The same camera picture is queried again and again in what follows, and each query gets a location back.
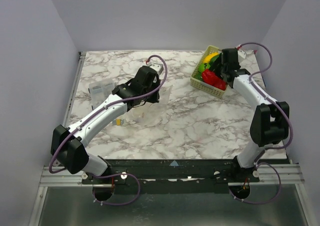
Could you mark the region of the clear zip top bag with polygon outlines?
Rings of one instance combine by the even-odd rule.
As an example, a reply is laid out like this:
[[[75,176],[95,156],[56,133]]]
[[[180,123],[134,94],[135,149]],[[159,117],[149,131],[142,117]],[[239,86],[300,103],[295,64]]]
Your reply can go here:
[[[160,119],[167,109],[170,94],[173,86],[161,88],[159,91],[160,99],[158,103],[139,105],[131,109],[123,116],[126,123],[136,123],[140,126],[149,126]]]

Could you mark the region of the red toy strawberry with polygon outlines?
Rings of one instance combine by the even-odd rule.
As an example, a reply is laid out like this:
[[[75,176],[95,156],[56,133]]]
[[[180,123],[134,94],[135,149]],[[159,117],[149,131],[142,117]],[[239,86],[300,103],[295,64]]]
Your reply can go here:
[[[225,91],[228,85],[222,79],[218,78],[213,86],[215,88],[218,88],[218,89],[222,90],[222,91]]]

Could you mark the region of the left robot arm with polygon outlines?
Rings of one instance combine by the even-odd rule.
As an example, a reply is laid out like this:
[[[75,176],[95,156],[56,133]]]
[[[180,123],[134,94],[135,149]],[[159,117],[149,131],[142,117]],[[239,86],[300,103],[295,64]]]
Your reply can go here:
[[[54,160],[71,174],[84,171],[93,174],[99,183],[110,180],[108,163],[86,151],[86,146],[108,124],[140,104],[159,102],[160,75],[163,66],[142,66],[136,75],[124,84],[117,85],[112,93],[90,114],[78,122],[53,130],[50,152]]]

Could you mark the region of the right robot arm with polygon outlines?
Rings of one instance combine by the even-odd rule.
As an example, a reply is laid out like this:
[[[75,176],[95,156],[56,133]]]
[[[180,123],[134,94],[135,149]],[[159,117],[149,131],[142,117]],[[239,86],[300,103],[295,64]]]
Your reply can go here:
[[[289,120],[290,107],[287,102],[279,102],[266,93],[253,79],[247,69],[242,69],[236,48],[223,49],[217,59],[210,63],[210,69],[231,88],[240,93],[254,109],[250,126],[251,142],[236,156],[237,165],[230,169],[234,181],[243,181],[248,176],[247,168],[252,168],[267,150],[281,150],[287,147],[278,143],[293,137],[293,127]]]

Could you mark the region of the red toy bell pepper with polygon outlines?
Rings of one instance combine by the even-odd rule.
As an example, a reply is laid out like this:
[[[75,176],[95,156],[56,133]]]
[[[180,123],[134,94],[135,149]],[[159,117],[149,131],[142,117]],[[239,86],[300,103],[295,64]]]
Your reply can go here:
[[[211,86],[213,86],[216,80],[219,78],[215,75],[214,72],[210,71],[209,69],[206,69],[204,72],[202,72],[201,77],[205,83]]]

